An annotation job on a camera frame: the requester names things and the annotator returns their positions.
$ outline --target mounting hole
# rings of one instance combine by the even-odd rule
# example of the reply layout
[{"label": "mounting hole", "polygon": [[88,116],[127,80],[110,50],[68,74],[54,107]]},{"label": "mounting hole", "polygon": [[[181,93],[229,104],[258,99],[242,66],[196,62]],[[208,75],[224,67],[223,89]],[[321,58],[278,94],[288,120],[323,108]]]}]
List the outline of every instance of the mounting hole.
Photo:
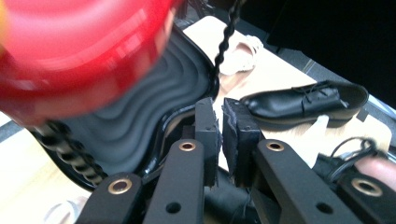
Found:
[{"label": "mounting hole", "polygon": [[166,212],[170,214],[178,213],[181,209],[180,203],[169,203],[166,205]]},{"label": "mounting hole", "polygon": [[317,209],[325,214],[332,214],[332,208],[326,203],[317,203]]},{"label": "mounting hole", "polygon": [[182,143],[178,146],[178,148],[183,151],[193,151],[195,149],[195,144],[190,142]]},{"label": "mounting hole", "polygon": [[352,179],[352,186],[361,193],[369,196],[379,197],[382,195],[382,189],[377,184],[366,179],[354,178]]},{"label": "mounting hole", "polygon": [[283,145],[276,142],[267,143],[267,148],[273,151],[283,151],[285,149]]},{"label": "mounting hole", "polygon": [[128,191],[132,187],[132,181],[130,179],[118,179],[108,186],[108,192],[112,194],[122,194]]}]

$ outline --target black leather shoe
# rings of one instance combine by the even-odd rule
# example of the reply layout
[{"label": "black leather shoe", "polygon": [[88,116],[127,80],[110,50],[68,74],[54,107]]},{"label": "black leather shoe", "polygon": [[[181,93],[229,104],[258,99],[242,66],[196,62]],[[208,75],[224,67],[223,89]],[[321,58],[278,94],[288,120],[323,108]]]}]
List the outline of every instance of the black leather shoe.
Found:
[{"label": "black leather shoe", "polygon": [[240,101],[262,128],[286,130],[314,123],[320,115],[329,116],[328,127],[341,127],[360,111],[368,97],[363,86],[327,80],[288,90],[258,92]]}]

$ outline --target black cord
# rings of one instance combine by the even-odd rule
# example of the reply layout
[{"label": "black cord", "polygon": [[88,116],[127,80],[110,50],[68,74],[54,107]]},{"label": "black cord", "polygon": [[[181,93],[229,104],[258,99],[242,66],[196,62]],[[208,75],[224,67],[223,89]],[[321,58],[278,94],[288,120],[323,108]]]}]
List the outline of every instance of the black cord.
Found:
[{"label": "black cord", "polygon": [[220,65],[224,62],[224,52],[228,49],[228,47],[230,47],[230,37],[235,32],[235,25],[239,21],[242,5],[244,5],[246,1],[247,0],[235,0],[233,7],[230,9],[229,22],[227,27],[224,29],[224,38],[219,44],[219,54],[215,58],[215,66],[212,70],[214,76],[219,74]]},{"label": "black cord", "polygon": [[361,160],[364,157],[374,156],[379,153],[378,149],[376,148],[375,140],[364,137],[351,137],[343,141],[340,145],[338,145],[332,152],[330,158],[334,157],[334,154],[338,151],[338,149],[342,145],[355,139],[361,140],[361,149],[352,152],[347,160],[341,162],[341,164],[339,164],[335,169],[329,172],[329,174],[326,177],[329,183],[333,183],[334,181],[336,181],[343,172],[345,172],[347,169],[352,167],[357,161]]}]

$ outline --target shoelace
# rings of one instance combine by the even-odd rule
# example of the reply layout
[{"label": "shoelace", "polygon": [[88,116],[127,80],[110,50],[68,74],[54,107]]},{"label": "shoelace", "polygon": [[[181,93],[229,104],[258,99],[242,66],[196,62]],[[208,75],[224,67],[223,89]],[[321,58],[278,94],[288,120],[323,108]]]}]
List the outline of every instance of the shoelace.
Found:
[{"label": "shoelace", "polygon": [[330,88],[332,85],[329,82],[319,82],[311,87],[296,87],[296,88],[291,88],[294,91],[297,91],[299,93],[302,93],[304,95],[304,98],[308,101],[309,104],[314,102],[316,99],[311,99],[309,98],[309,94],[318,91],[322,93],[325,96],[329,96],[326,91],[323,89]]}]

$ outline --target shoe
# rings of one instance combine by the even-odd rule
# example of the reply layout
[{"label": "shoe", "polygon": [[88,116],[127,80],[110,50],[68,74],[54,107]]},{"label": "shoe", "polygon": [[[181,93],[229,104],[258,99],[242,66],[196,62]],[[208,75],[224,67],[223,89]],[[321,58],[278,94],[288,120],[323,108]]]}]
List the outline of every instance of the shoe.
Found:
[{"label": "shoe", "polygon": [[260,39],[253,35],[246,35],[235,46],[224,52],[224,62],[220,65],[220,72],[225,76],[232,76],[238,72],[247,72],[256,66],[257,53],[263,49]]},{"label": "shoe", "polygon": [[341,127],[361,110],[368,98],[363,86],[326,80],[288,90],[258,92],[240,101],[262,128],[281,131],[314,123],[320,115],[329,117],[328,127]]}]

